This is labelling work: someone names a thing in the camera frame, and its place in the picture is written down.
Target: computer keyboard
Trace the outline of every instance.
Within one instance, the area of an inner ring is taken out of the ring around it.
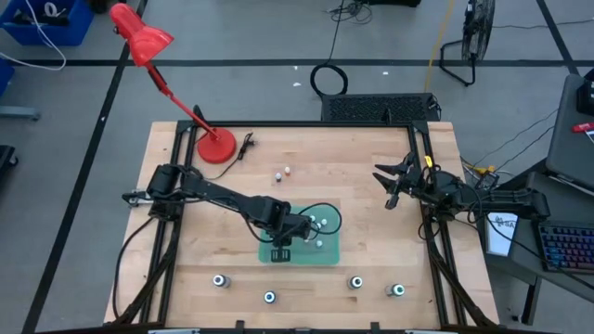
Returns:
[[[594,274],[594,224],[541,222],[536,227],[540,253],[547,271]]]

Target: green cloth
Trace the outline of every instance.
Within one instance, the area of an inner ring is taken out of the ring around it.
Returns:
[[[294,206],[291,208],[291,213],[298,213],[305,207]],[[334,209],[328,205],[320,205],[303,212],[302,214],[314,215],[316,217],[315,223],[321,223],[322,219],[326,219],[328,223],[322,226],[322,232],[331,232],[336,229],[339,222],[339,216]],[[310,231],[310,238],[316,235],[316,232]],[[340,231],[333,235],[318,235],[315,239],[304,242],[301,238],[293,238],[292,244],[285,247],[291,250],[291,261],[287,263],[275,264],[296,264],[296,265],[333,265],[340,260]],[[270,239],[270,236],[262,231],[261,238]],[[316,247],[316,241],[321,240],[323,245],[321,248]],[[270,261],[270,251],[273,249],[270,243],[260,243],[258,250],[258,259],[262,263],[272,263]]]

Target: blue storage bin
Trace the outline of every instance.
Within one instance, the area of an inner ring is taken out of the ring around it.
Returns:
[[[15,69],[13,69],[6,60],[0,58],[0,96],[4,94],[8,82],[14,73]]]
[[[58,10],[70,8],[68,26],[42,25],[42,30],[55,45],[80,45],[83,42],[86,31],[93,21],[93,12],[85,0],[29,0],[35,10],[35,16],[39,19],[44,12],[46,2],[52,2]],[[4,13],[0,17],[0,28],[4,28],[21,45],[43,45],[44,42],[34,24],[24,25],[12,23],[12,19],[19,12],[28,13],[31,11],[25,0],[11,0]]]

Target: wooden tabletop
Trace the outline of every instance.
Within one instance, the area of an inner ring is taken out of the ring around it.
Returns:
[[[152,124],[138,188],[146,188],[157,165],[169,161],[174,130],[175,122]],[[239,215],[209,203],[187,205],[168,327],[232,328],[236,320],[244,320],[246,328],[369,328],[369,323],[376,321],[386,329],[439,328],[427,249],[417,235],[419,202],[401,196],[396,209],[385,210],[387,195],[371,175],[375,163],[399,163],[410,151],[406,129],[230,130],[239,142],[253,132],[257,145],[215,183],[294,205],[320,201],[336,205],[343,217],[341,259],[334,266],[260,263],[259,243]],[[452,124],[430,123],[430,132],[436,162],[462,176]],[[181,157],[186,145],[182,145]],[[218,175],[226,167],[195,156],[194,166],[206,177]],[[274,175],[285,166],[291,167],[291,176],[277,183]],[[131,210],[126,237],[147,220],[148,210],[149,206]],[[140,233],[123,256],[120,312],[146,280],[156,225]],[[477,232],[456,222],[449,227],[461,284],[484,313],[498,322]],[[231,277],[229,289],[213,285],[217,274]],[[363,277],[363,288],[348,289],[346,282],[351,276]],[[384,288],[395,283],[404,285],[406,294],[386,297]],[[267,290],[277,293],[276,303],[264,303]],[[157,287],[151,319],[156,319],[160,294],[161,287]],[[456,323],[446,282],[445,297],[449,319]],[[106,321],[112,319],[108,307]]]

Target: black grate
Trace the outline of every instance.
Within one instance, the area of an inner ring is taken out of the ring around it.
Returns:
[[[438,121],[429,112],[432,94],[387,94],[324,96],[323,121],[385,121],[386,110],[392,122]]]

